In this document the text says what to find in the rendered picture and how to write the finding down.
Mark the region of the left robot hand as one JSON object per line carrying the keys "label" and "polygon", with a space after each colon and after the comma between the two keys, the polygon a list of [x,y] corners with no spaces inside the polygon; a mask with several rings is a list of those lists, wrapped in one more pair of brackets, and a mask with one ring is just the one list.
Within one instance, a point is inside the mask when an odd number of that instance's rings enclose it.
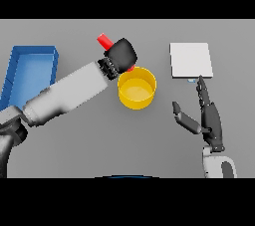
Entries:
{"label": "left robot hand", "polygon": [[132,44],[122,38],[104,51],[104,57],[98,60],[98,64],[103,74],[112,81],[134,66],[136,61],[137,55]]}

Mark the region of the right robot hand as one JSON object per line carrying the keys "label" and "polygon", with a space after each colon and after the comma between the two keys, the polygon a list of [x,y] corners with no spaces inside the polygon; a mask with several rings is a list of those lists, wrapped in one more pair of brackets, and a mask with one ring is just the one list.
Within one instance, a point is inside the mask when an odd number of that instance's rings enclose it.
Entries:
{"label": "right robot hand", "polygon": [[202,134],[203,140],[211,146],[213,152],[225,150],[223,145],[222,124],[218,109],[210,100],[207,86],[202,76],[198,78],[196,90],[201,112],[201,122],[184,113],[178,102],[173,102],[175,121],[193,134]]}

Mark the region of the red beaker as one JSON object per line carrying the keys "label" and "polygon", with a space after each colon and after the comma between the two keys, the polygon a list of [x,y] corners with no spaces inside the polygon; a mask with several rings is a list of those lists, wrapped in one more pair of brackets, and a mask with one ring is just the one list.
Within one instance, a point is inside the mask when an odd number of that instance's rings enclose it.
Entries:
{"label": "red beaker", "polygon": [[[104,47],[105,50],[108,50],[114,44],[104,33],[102,33],[97,38],[97,40]],[[127,70],[127,72],[132,71],[134,66],[132,66],[129,70]]]}

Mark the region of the yellow bowl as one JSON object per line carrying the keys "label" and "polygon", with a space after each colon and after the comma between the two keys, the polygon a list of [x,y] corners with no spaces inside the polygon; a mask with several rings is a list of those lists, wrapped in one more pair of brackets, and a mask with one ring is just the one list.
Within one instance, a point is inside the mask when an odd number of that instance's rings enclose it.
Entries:
{"label": "yellow bowl", "polygon": [[142,67],[134,67],[118,79],[118,95],[122,104],[134,111],[148,107],[157,88],[154,74]]}

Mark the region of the pale square scale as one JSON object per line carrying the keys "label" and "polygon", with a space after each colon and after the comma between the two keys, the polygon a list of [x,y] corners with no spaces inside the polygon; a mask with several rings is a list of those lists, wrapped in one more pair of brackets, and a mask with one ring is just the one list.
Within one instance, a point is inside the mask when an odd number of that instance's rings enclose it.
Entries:
{"label": "pale square scale", "polygon": [[174,79],[206,79],[213,77],[207,43],[170,43],[171,75]]}

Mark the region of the blue tray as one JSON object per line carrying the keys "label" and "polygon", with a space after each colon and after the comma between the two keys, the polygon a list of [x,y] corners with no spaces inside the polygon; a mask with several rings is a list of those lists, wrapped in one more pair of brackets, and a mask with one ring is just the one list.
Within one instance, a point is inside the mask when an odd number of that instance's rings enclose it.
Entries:
{"label": "blue tray", "polygon": [[13,46],[2,92],[0,111],[19,109],[56,81],[59,54],[55,46]]}

